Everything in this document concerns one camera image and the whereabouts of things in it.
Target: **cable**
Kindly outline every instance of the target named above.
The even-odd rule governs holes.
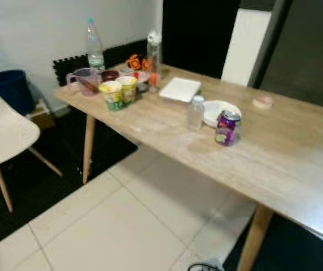
[[[205,263],[194,263],[191,266],[189,266],[188,271],[203,271],[204,270],[204,269],[196,270],[196,269],[194,269],[194,267],[206,267],[206,268],[208,268],[208,271],[223,271],[216,266],[205,264]]]

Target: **wooden table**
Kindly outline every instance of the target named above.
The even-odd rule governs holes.
[[[250,270],[273,212],[323,235],[323,108],[268,93],[275,104],[263,111],[252,105],[261,90],[230,84],[164,66],[160,87],[174,76],[202,82],[206,100],[225,100],[242,112],[241,140],[223,147],[215,130],[186,128],[186,106],[146,93],[121,111],[111,112],[103,98],[87,98],[63,87],[60,100],[88,114],[84,183],[93,145],[95,119],[257,201],[238,270]]]

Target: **blue trash bin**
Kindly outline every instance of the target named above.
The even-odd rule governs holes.
[[[22,115],[34,109],[26,74],[20,69],[0,72],[0,96]]]

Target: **white square plate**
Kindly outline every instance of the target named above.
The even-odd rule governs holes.
[[[189,103],[202,85],[199,81],[174,77],[159,93],[163,98]]]

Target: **purple can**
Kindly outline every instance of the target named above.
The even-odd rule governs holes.
[[[223,146],[232,145],[241,129],[241,117],[233,111],[224,110],[217,121],[216,142]]]

